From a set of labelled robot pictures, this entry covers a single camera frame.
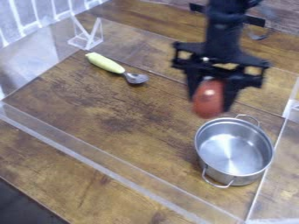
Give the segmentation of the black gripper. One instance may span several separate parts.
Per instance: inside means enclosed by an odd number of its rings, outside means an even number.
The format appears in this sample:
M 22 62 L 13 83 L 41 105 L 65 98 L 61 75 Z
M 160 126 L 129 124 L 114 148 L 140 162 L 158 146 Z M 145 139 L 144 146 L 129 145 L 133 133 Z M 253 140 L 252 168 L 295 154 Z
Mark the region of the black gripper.
M 260 88 L 269 62 L 243 52 L 239 46 L 243 22 L 208 19 L 202 42 L 173 42 L 172 67 L 185 72 L 188 97 L 196 92 L 205 77 L 225 81 L 224 111 L 247 87 Z

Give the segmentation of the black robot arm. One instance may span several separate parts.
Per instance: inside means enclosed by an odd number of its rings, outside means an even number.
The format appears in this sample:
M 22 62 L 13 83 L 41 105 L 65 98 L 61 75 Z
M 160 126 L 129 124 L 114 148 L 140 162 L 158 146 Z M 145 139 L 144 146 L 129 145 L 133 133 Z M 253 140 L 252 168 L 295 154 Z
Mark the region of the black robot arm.
M 202 42 L 173 42 L 172 67 L 185 74 L 188 97 L 193 101 L 206 77 L 220 81 L 221 112 L 244 88 L 260 88 L 269 62 L 239 46 L 247 10 L 263 0 L 209 0 L 205 6 L 206 30 Z

